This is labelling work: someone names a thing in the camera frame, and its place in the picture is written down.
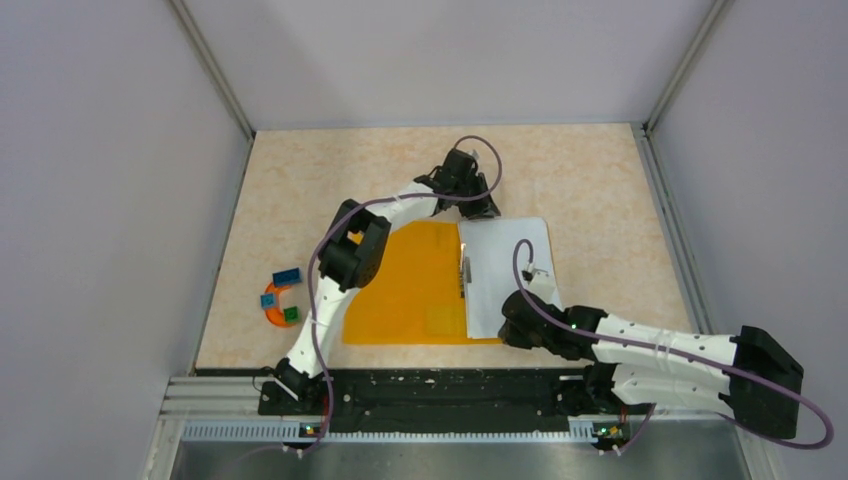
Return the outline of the white paper sheet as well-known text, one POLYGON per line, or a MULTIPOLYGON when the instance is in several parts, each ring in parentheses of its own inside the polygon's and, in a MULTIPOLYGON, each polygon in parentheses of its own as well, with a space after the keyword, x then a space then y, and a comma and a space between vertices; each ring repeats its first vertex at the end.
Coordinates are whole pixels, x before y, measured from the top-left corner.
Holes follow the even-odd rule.
POLYGON ((527 239, 533 246, 533 268, 548 273, 554 286, 545 303, 563 306, 558 292, 547 222, 541 217, 462 221, 460 242, 467 244, 471 282, 466 304, 466 331, 470 339, 494 339, 504 323, 501 308, 518 290, 513 276, 512 255, 516 244, 527 239))

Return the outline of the metal folder clip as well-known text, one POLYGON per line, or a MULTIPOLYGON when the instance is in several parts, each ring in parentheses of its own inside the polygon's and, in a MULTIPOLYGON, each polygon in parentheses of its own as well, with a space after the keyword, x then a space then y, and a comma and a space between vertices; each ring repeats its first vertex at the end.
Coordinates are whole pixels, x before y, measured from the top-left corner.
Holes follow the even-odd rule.
POLYGON ((468 285, 471 282, 470 258, 468 257, 467 244, 465 242, 460 242, 459 280, 460 297, 465 299, 468 285))

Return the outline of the orange plastic folder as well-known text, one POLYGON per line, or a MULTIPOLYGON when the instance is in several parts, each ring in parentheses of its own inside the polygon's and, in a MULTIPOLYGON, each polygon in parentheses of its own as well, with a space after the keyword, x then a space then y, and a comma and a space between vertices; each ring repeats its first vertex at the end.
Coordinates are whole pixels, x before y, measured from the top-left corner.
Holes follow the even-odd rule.
POLYGON ((345 314, 342 342, 377 345, 493 345, 471 339, 453 223, 416 221, 393 232, 376 277, 345 314))

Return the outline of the dark blue toy block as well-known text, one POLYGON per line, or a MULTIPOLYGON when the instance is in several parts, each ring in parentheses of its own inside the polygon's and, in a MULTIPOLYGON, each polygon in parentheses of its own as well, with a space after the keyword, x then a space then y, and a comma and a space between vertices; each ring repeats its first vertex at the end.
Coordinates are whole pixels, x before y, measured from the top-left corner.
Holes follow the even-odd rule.
POLYGON ((302 274, 299 267, 277 271, 272 274, 272 285, 275 288, 296 285, 301 282, 302 274))

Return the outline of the orange curved toy block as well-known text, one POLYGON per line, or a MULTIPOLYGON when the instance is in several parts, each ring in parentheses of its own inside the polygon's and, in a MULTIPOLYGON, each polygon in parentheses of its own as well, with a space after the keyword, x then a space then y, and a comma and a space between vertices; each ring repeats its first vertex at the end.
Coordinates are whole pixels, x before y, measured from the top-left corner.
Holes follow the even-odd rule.
POLYGON ((286 324, 284 322, 284 319, 283 319, 282 310, 284 308, 291 307, 291 306, 297 306, 295 299, 294 299, 294 296, 293 296, 293 293, 292 293, 292 289, 293 289, 292 285, 287 286, 287 287, 282 287, 282 288, 275 288, 272 285, 272 282, 269 283, 266 286, 265 291, 262 294, 267 293, 267 292, 273 292, 277 295, 277 299, 278 299, 277 307, 275 309, 264 311, 261 308, 262 311, 264 312, 266 320, 270 324, 272 324, 276 327, 281 327, 281 328, 291 328, 291 327, 294 327, 296 324, 298 324, 301 321, 301 312, 300 312, 300 321, 298 323, 286 324))

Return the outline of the light blue toy cube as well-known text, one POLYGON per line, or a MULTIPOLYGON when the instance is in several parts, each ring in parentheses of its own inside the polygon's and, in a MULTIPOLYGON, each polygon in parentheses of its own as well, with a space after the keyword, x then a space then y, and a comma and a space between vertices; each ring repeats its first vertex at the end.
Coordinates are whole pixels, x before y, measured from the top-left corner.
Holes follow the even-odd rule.
POLYGON ((264 311, 272 310, 277 307, 277 295, 273 292, 267 292, 260 296, 260 307, 264 311))

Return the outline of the green toy cube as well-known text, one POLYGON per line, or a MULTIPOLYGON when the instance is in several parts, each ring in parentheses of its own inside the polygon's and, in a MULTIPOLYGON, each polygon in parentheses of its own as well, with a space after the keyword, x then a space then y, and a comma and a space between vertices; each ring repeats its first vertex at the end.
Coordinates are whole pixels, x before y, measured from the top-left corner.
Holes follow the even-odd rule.
POLYGON ((286 324, 295 324, 300 321, 300 311, 297 306, 286 307, 282 310, 283 319, 286 324))

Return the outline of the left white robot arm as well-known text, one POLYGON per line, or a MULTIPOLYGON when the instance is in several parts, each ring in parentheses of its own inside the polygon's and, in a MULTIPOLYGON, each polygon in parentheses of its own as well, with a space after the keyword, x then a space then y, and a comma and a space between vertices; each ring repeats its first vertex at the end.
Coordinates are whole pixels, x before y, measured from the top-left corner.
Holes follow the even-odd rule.
POLYGON ((394 195, 344 201, 308 262, 310 310, 301 332, 274 369, 283 401, 297 413, 319 404, 330 386, 327 361, 354 298, 376 277, 389 237, 412 222, 453 207, 465 219, 499 216, 492 192, 502 179, 488 182, 474 153, 453 146, 442 164, 420 175, 394 195))

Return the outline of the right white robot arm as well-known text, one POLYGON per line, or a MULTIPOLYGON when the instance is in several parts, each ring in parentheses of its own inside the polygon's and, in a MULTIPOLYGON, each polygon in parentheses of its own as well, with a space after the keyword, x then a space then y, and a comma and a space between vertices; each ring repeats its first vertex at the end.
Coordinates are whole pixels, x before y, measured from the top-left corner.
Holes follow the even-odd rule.
POLYGON ((726 416, 765 437, 797 434, 804 369, 763 329, 703 335, 638 324, 602 309, 558 309, 531 289, 504 301, 498 336, 522 349, 542 348, 589 360, 586 397, 600 412, 619 405, 660 404, 726 416))

